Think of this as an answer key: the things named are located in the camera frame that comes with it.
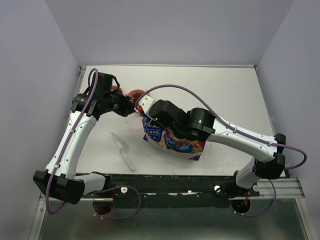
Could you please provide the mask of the pink pet food bag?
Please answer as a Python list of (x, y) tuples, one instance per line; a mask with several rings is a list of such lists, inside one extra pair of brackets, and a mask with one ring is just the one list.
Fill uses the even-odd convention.
[(143, 139), (153, 147), (180, 158), (198, 161), (204, 151), (205, 140), (187, 140), (175, 137), (169, 131), (151, 123), (151, 119), (142, 114)]

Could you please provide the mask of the clear plastic scoop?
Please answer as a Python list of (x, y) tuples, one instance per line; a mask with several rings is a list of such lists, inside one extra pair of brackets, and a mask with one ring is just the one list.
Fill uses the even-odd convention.
[(135, 168), (133, 162), (130, 160), (130, 158), (127, 155), (127, 151), (129, 149), (128, 144), (122, 138), (120, 138), (118, 135), (116, 135), (113, 132), (111, 132), (111, 136), (112, 136), (112, 139), (114, 140), (114, 142), (117, 144), (117, 146), (119, 148), (119, 153), (120, 153), (122, 159), (124, 160), (125, 164), (130, 169), (131, 172), (134, 172), (136, 170), (136, 168)]

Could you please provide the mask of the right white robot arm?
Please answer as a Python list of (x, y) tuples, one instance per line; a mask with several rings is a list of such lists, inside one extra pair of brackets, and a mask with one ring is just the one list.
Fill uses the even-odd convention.
[(230, 191), (236, 196), (243, 195), (260, 179), (278, 179), (285, 169), (283, 149), (276, 146), (278, 140), (286, 139), (282, 134), (265, 136), (247, 129), (241, 133), (241, 128), (223, 124), (206, 109), (197, 107), (184, 112), (168, 100), (143, 97), (140, 104), (152, 121), (178, 139), (218, 143), (252, 156), (245, 167), (234, 173)]

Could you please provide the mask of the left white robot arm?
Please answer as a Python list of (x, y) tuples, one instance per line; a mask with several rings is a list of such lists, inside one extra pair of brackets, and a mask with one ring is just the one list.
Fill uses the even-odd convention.
[(130, 97), (112, 88), (117, 82), (114, 75), (94, 68), (88, 81), (86, 90), (72, 100), (68, 126), (55, 154), (43, 171), (37, 170), (33, 175), (33, 181), (45, 196), (73, 205), (87, 193), (95, 192), (104, 198), (111, 191), (101, 173), (76, 175), (82, 150), (100, 116), (113, 112), (127, 117), (135, 111)]

